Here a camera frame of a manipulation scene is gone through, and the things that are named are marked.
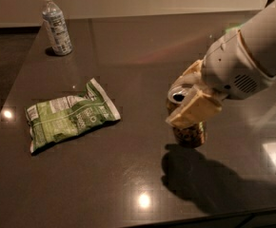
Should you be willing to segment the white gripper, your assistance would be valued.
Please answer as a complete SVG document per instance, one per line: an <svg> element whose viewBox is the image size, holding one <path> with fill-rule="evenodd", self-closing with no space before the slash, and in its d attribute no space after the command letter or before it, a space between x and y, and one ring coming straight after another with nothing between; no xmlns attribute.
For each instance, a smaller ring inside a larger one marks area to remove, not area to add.
<svg viewBox="0 0 276 228"><path fill-rule="evenodd" d="M221 102L194 85L201 86L205 82L229 99L243 100L270 87L274 80L274 76L257 64L241 31L234 28L209 47L203 61L195 61L172 84L192 88L166 122L185 129L221 112Z"/></svg>

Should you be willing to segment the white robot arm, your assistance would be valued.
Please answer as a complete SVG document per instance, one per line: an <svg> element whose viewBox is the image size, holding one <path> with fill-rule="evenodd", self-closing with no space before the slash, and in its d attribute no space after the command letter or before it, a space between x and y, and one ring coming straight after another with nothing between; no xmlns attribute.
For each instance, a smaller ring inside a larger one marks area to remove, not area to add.
<svg viewBox="0 0 276 228"><path fill-rule="evenodd" d="M169 113L167 123L178 129L206 121L222 110L225 99L243 100L276 78L276 0L241 26L215 41L173 83L168 98L184 100Z"/></svg>

